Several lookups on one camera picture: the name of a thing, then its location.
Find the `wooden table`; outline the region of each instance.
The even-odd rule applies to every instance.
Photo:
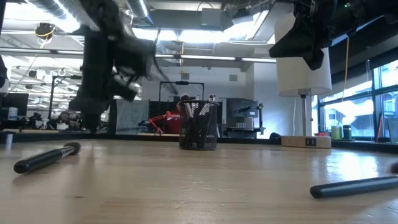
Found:
[[[45,134],[45,133],[52,133],[52,134],[55,134],[55,133],[59,133],[60,131],[59,130],[41,130],[41,129],[4,129],[3,131],[12,131],[12,132],[15,132],[15,133],[29,133],[29,134],[32,134],[32,133],[40,133],[40,134]]]
[[[179,134],[159,134],[159,133],[138,133],[141,136],[168,136],[168,137],[180,137]]]
[[[315,200],[311,185],[387,175],[397,156],[360,151],[84,140],[28,175],[0,154],[0,223],[398,223],[398,190]],[[27,157],[65,141],[14,144]]]

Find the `power outlet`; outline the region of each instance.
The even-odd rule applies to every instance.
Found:
[[[305,146],[317,146],[317,139],[316,138],[306,138]]]

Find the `white lamp shade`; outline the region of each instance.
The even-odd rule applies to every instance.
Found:
[[[279,41],[293,27],[295,17],[290,13],[275,25],[275,40]],[[280,96],[300,96],[300,90],[310,91],[311,95],[327,93],[331,90],[329,50],[325,54],[321,68],[312,71],[303,58],[277,58],[277,76]]]

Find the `wall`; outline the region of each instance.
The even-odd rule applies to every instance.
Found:
[[[180,67],[164,68],[163,72],[171,81],[180,81]],[[210,70],[202,67],[185,67],[185,73],[190,74],[189,82],[200,82],[205,84],[205,99],[211,94],[215,94],[217,98],[245,98],[246,79],[245,73],[240,68],[211,68]],[[238,75],[237,82],[230,82],[229,75]],[[188,93],[190,96],[201,96],[200,85],[177,86],[179,93]],[[171,100],[173,94],[167,90],[161,92],[160,99],[162,101]],[[159,100],[159,81],[142,81],[143,100]]]
[[[255,63],[246,73],[247,77],[254,74],[254,88],[251,82],[246,82],[246,91],[254,90],[254,99],[263,103],[263,126],[266,128],[264,135],[257,134],[258,138],[269,138],[273,132],[280,135],[302,134],[302,102],[300,98],[279,96],[277,84],[277,70],[274,63]],[[307,135],[311,135],[311,101],[307,99]],[[259,126],[259,119],[254,120],[254,125]]]

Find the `wooden block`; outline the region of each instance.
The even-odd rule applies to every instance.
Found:
[[[331,148],[329,136],[282,136],[282,146]]]

